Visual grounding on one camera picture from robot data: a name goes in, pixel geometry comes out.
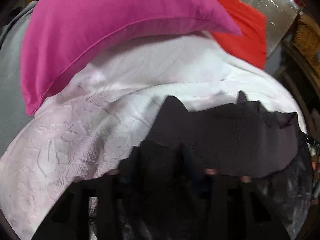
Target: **gray blanket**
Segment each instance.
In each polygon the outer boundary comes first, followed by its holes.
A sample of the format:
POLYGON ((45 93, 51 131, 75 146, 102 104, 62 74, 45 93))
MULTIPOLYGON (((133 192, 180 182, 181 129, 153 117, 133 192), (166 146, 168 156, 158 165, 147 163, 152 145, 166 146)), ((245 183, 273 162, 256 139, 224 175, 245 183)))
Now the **gray blanket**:
POLYGON ((20 48, 36 3, 29 3, 2 28, 0 35, 0 157, 19 131, 32 119, 26 116, 20 89, 20 48))

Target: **brown wicker basket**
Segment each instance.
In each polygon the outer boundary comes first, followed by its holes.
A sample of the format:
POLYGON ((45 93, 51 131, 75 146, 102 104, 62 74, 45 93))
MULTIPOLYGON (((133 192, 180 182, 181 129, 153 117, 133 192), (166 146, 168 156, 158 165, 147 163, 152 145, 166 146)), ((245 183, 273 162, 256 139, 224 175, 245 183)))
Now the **brown wicker basket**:
POLYGON ((320 50, 320 28, 306 14, 301 15, 298 20, 298 29, 293 39, 293 45, 308 60, 318 76, 320 76, 320 63, 317 55, 318 50, 320 50))

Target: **orange-red cloth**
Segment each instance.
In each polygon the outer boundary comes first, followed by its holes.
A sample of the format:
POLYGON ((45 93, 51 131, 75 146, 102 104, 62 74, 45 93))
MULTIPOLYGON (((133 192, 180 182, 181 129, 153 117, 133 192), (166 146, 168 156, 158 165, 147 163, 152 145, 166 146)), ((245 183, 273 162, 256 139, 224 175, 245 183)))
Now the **orange-red cloth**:
POLYGON ((231 15, 242 31, 242 36, 212 33, 229 54, 264 69, 267 60, 266 16, 239 0, 217 0, 231 15))

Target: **pink pillow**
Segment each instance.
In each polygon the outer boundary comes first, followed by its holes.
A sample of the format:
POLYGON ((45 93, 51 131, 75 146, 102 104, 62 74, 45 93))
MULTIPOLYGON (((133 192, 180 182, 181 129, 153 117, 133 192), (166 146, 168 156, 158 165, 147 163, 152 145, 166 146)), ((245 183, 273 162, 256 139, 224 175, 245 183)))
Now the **pink pillow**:
POLYGON ((241 34, 216 0, 40 0, 21 49, 21 88, 33 115, 102 49, 158 34, 241 34))

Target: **white blanket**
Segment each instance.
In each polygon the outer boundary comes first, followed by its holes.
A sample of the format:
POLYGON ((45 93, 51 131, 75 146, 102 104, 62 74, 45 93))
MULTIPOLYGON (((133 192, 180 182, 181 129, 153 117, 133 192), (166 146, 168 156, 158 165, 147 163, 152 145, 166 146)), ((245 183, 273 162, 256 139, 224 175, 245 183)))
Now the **white blanket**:
POLYGON ((22 240, 76 178, 115 168, 147 135, 167 95, 188 110, 234 103, 239 90, 270 111, 302 114, 264 71, 195 34, 139 38, 105 50, 48 98, 0 159, 0 207, 22 240))

